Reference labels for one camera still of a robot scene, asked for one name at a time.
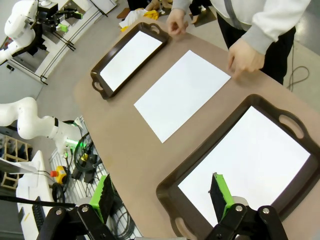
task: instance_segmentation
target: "brown tabletop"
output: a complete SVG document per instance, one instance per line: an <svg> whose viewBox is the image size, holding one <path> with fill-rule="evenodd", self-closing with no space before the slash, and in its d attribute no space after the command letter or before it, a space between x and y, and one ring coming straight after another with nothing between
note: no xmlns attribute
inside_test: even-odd
<svg viewBox="0 0 320 240"><path fill-rule="evenodd" d="M148 18L143 21L155 22L166 30L163 23ZM92 67L110 49L102 49ZM277 108L295 114L320 145L320 115L260 71L244 74L237 81L229 80L167 141L161 143L134 103L188 50L226 71L226 51L186 34L179 41L170 40L112 99L103 100L93 89L91 68L74 91L103 164L145 237L175 237L169 216L156 196L158 184L200 146L247 96L258 94ZM290 240L312 239L320 229L319 199L318 182L283 222Z"/></svg>

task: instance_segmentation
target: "sleeve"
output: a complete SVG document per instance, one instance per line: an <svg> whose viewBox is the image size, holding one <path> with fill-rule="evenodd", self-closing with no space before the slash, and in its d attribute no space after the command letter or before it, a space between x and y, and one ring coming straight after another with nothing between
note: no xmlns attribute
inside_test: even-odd
<svg viewBox="0 0 320 240"><path fill-rule="evenodd" d="M181 9L186 13L190 4L190 0L173 0L172 9Z"/></svg>
<svg viewBox="0 0 320 240"><path fill-rule="evenodd" d="M266 54L272 42L298 23L310 1L266 0L263 11L253 15L252 26L242 39L259 53Z"/></svg>

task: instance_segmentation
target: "brown tray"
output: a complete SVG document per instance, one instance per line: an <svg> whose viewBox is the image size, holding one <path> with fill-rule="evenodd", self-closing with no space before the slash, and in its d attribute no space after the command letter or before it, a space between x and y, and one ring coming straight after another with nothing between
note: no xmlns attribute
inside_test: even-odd
<svg viewBox="0 0 320 240"><path fill-rule="evenodd" d="M282 221L298 206L319 180L320 148L311 139L304 124L294 114L276 108L261 96L250 95L180 166L158 185L156 195L169 214L172 228L177 236L182 236L176 223L178 218L183 219L185 226L198 240L204 240L212 231L213 227L193 206L178 185L224 138L250 106L255 107L268 117L310 153L310 157L298 174L271 204L277 210ZM279 117L281 115L286 116L297 124L303 133L302 138L296 137L290 127L280 122Z"/></svg>
<svg viewBox="0 0 320 240"><path fill-rule="evenodd" d="M127 78L123 83L115 90L108 86L108 84L103 80L100 73L105 68L105 66L115 57L115 55L138 33L139 31L148 34L149 36L159 40L162 44L151 53ZM151 23L147 24L145 22L138 23L134 28L132 28L91 70L92 86L98 91L103 99L108 99L113 97L117 92L123 88L123 86L157 53L159 52L168 42L169 35L163 31L157 24ZM102 89L98 89L95 85L98 83Z"/></svg>

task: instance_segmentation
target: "yellow cloth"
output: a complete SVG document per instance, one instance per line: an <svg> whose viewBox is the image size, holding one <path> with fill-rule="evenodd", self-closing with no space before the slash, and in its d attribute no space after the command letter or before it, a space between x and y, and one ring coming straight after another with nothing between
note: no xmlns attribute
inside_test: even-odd
<svg viewBox="0 0 320 240"><path fill-rule="evenodd" d="M152 11L147 11L143 16L149 19L157 20L159 18L159 13L156 10L152 10ZM125 30L127 30L128 27L129 26L124 26L123 28L121 28L121 32L124 32Z"/></svg>

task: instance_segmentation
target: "white sweatshirt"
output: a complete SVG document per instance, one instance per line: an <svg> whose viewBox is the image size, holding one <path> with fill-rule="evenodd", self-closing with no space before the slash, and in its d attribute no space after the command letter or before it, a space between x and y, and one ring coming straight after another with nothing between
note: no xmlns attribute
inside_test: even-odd
<svg viewBox="0 0 320 240"><path fill-rule="evenodd" d="M247 32L242 38L261 54L272 42L292 29L301 18L311 0L211 0L213 7L230 25L225 2L232 4L235 17ZM187 12L190 0L173 0L173 9Z"/></svg>

